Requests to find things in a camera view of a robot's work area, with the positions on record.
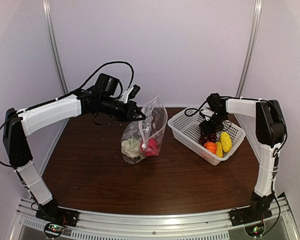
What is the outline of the dark red toy grapes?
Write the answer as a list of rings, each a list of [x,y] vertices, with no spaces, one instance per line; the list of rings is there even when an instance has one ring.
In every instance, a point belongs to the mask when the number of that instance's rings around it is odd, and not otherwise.
[[[206,135],[201,135],[199,138],[199,144],[204,146],[207,142],[215,143],[217,141],[217,134],[215,132]]]

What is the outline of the orange toy pumpkin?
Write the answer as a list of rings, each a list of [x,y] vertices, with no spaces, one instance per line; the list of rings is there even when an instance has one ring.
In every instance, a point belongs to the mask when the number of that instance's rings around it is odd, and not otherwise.
[[[211,141],[207,141],[203,146],[212,154],[216,154],[218,149],[217,144]]]

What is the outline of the yellow toy pepper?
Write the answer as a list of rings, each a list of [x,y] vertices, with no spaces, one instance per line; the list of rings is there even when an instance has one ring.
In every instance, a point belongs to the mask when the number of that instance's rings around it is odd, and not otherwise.
[[[224,153],[228,153],[232,149],[232,139],[227,132],[220,134],[219,141]]]

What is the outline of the clear zip top bag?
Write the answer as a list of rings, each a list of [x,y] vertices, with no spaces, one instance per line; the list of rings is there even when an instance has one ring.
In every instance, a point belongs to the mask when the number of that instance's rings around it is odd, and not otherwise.
[[[165,108],[160,96],[156,96],[155,98],[147,102],[142,107],[141,111],[146,115],[146,119],[131,122],[122,134],[121,143],[122,141],[128,140],[130,138],[135,138],[141,143],[146,143],[150,138],[153,138],[158,145],[159,155],[161,152],[165,129],[168,122],[167,109]],[[143,152],[141,153],[142,160],[148,158]]]

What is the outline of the white toy cauliflower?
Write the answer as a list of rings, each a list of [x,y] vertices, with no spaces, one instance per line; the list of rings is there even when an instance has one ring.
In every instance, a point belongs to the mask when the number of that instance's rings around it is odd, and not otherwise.
[[[135,138],[129,138],[121,142],[121,153],[125,162],[136,164],[142,160],[141,142]]]

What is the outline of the red toy bell pepper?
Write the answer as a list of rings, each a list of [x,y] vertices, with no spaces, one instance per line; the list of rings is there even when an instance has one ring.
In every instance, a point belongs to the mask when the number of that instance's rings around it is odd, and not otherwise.
[[[142,142],[140,149],[146,157],[157,156],[159,154],[158,144],[153,138],[150,138],[146,143]]]

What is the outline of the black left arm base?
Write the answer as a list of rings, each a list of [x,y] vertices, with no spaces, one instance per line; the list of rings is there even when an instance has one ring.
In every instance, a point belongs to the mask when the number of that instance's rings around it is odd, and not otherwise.
[[[38,205],[35,217],[60,226],[76,227],[79,212],[59,207],[58,201],[52,196],[48,203]]]

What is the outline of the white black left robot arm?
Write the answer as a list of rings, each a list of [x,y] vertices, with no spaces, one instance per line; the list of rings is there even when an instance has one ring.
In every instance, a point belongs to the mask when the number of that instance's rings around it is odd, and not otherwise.
[[[121,86],[119,79],[101,73],[95,84],[88,89],[79,88],[68,96],[20,110],[10,108],[6,111],[3,144],[9,163],[38,205],[43,207],[43,215],[51,222],[59,221],[62,211],[52,203],[53,195],[33,163],[27,137],[59,121],[89,113],[106,114],[119,122],[145,120],[146,115],[133,101],[140,87],[134,85],[121,90],[120,95],[114,98],[117,87]]]

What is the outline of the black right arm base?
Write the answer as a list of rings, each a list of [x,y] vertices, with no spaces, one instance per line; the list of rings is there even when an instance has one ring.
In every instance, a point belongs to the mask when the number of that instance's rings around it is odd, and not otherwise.
[[[253,192],[250,198],[250,206],[233,208],[229,211],[229,218],[232,226],[245,225],[270,218],[273,215],[270,209],[273,200],[273,193],[261,197]]]

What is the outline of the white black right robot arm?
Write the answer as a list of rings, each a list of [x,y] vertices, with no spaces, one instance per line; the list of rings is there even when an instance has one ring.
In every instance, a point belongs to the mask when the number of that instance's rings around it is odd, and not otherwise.
[[[205,103],[213,112],[199,126],[202,136],[221,130],[228,114],[237,114],[255,119],[255,135],[260,143],[260,160],[257,182],[246,210],[249,220],[258,220],[275,198],[275,180],[279,168],[279,155],[285,144],[287,126],[277,100],[210,94]]]

